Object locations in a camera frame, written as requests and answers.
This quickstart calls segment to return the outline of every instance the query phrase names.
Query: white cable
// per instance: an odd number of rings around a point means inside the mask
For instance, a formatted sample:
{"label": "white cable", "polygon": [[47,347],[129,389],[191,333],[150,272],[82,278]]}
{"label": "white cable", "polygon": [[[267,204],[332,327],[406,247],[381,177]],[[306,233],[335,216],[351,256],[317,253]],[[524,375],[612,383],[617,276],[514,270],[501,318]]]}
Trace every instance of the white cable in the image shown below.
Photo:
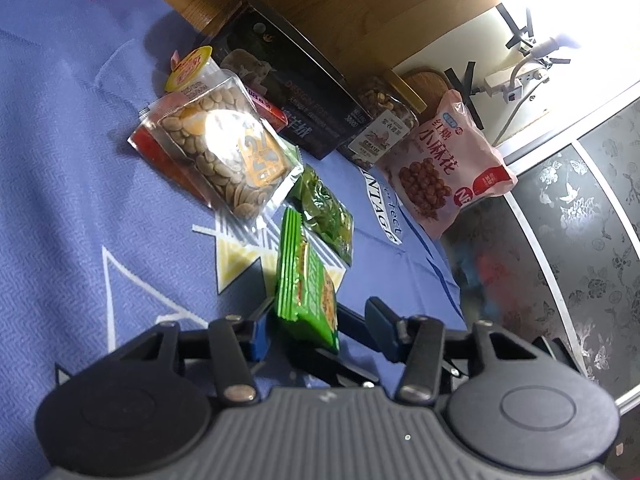
{"label": "white cable", "polygon": [[527,54],[517,63],[516,66],[513,67],[513,72],[511,72],[511,79],[509,81],[509,92],[516,88],[516,78],[518,76],[518,72],[525,65],[525,63],[529,62],[530,59],[532,58],[530,58],[529,54]]}
{"label": "white cable", "polygon": [[531,95],[533,94],[533,92],[536,91],[536,89],[542,85],[542,83],[546,83],[547,81],[549,81],[549,76],[546,76],[545,78],[542,78],[540,81],[537,81],[535,83],[535,85],[533,85],[531,87],[531,89],[524,94],[524,96],[522,97],[522,99],[520,99],[520,101],[518,101],[518,104],[516,104],[516,107],[513,109],[513,112],[511,112],[511,116],[507,119],[507,122],[504,124],[504,126],[502,127],[502,130],[500,131],[500,133],[498,134],[497,137],[495,137],[494,142],[492,143],[492,146],[495,147],[498,145],[498,142],[500,141],[500,139],[504,136],[504,134],[507,132],[507,128],[510,126],[511,121],[513,121],[513,118],[516,116],[516,114],[518,113],[518,110],[520,110],[520,107],[524,104],[524,102],[529,99],[531,97]]}

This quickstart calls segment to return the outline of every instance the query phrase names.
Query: power strip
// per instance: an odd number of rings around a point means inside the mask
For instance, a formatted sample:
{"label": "power strip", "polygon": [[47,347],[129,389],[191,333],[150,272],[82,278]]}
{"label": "power strip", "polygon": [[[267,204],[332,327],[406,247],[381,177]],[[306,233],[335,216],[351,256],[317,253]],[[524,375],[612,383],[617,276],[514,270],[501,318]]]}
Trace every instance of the power strip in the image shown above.
{"label": "power strip", "polygon": [[517,101],[519,96],[522,96],[522,87],[528,81],[532,79],[542,79],[546,75],[546,70],[540,63],[530,62],[525,63],[520,70],[518,70],[518,76],[516,78],[516,88],[508,91],[509,83],[511,82],[511,72],[513,72],[513,66],[500,72],[495,72],[484,78],[484,91],[490,96],[496,94],[502,94],[505,102],[511,103]]}

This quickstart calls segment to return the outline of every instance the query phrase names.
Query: white label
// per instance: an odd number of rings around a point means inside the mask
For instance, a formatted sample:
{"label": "white label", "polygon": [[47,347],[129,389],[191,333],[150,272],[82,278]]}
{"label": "white label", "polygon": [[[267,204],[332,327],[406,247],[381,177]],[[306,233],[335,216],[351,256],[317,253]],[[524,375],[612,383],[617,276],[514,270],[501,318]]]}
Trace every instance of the white label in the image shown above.
{"label": "white label", "polygon": [[386,214],[385,201],[382,198],[380,184],[371,174],[367,173],[367,171],[360,169],[360,173],[362,173],[362,176],[364,176],[364,180],[367,183],[367,196],[369,197],[371,207],[373,208],[373,212],[376,214],[380,227],[382,227],[382,230],[385,232],[386,237],[389,238],[389,241],[396,245],[400,245],[402,241],[394,233],[391,227],[391,222],[389,221],[389,216]]}
{"label": "white label", "polygon": [[349,148],[367,162],[377,162],[391,147],[402,139],[409,128],[389,110],[367,126],[351,141]]}

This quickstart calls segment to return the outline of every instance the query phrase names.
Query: red circle logo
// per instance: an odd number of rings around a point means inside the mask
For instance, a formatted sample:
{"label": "red circle logo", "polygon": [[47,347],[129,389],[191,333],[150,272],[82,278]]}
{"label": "red circle logo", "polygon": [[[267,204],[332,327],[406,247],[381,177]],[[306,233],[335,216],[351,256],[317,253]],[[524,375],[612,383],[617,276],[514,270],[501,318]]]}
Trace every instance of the red circle logo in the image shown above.
{"label": "red circle logo", "polygon": [[461,187],[453,194],[453,202],[458,207],[462,207],[468,202],[471,202],[471,199],[474,197],[474,192],[471,191],[468,187]]}

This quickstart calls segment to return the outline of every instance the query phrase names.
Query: green plastic package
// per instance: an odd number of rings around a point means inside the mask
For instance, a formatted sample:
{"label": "green plastic package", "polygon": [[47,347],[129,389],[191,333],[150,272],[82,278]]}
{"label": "green plastic package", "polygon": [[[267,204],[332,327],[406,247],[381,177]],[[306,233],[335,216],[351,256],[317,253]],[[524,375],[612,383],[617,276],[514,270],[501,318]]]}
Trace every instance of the green plastic package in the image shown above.
{"label": "green plastic package", "polygon": [[291,208],[280,231],[275,312],[293,338],[338,353],[334,284]]}
{"label": "green plastic package", "polygon": [[289,198],[302,211],[305,226],[351,266],[353,216],[308,164],[305,164],[305,171],[291,189]]}

